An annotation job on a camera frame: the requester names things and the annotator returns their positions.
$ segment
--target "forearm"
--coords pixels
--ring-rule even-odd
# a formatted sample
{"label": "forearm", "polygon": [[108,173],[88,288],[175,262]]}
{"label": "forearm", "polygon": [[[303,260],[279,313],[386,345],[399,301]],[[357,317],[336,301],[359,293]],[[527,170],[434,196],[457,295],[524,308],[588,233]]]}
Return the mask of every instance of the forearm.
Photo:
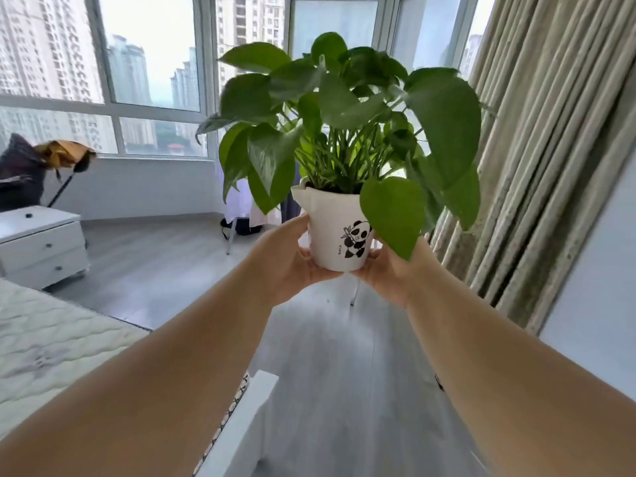
{"label": "forearm", "polygon": [[627,475],[635,404],[431,266],[409,318],[445,390],[503,475]]}
{"label": "forearm", "polygon": [[[242,264],[0,442],[0,474],[188,475],[272,309]],[[33,458],[37,449],[37,458]]]}

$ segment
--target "bed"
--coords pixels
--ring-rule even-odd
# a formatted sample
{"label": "bed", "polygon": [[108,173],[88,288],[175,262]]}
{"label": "bed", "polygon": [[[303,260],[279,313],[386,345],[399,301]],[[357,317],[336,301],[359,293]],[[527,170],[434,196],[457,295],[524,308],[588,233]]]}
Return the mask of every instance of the bed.
{"label": "bed", "polygon": [[[0,439],[36,409],[148,334],[115,318],[0,278]],[[197,477],[250,476],[271,426],[278,377],[245,374]]]}

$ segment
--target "nightstand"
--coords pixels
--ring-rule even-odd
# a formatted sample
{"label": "nightstand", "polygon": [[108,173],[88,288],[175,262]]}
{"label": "nightstand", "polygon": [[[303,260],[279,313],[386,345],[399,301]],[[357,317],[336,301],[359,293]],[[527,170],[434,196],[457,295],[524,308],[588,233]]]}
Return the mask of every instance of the nightstand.
{"label": "nightstand", "polygon": [[0,213],[2,276],[42,289],[88,269],[80,216],[42,206]]}

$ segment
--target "beige curtain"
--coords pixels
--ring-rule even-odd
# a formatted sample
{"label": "beige curtain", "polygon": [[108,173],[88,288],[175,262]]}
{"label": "beige curtain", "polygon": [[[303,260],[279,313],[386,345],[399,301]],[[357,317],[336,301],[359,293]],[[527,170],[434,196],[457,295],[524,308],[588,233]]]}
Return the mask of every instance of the beige curtain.
{"label": "beige curtain", "polygon": [[636,139],[636,0],[496,0],[471,75],[481,209],[431,245],[537,334]]}

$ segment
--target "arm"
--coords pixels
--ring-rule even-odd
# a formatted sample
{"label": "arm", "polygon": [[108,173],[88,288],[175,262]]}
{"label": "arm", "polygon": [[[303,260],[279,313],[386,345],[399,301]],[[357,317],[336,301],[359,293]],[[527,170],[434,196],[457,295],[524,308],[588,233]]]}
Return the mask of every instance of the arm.
{"label": "arm", "polygon": [[505,476],[627,476],[636,403],[529,335],[447,272],[420,239],[357,272],[406,309],[444,389]]}
{"label": "arm", "polygon": [[0,475],[191,474],[273,306],[339,275],[298,248],[307,220],[265,233],[195,303],[20,424],[0,441]]}

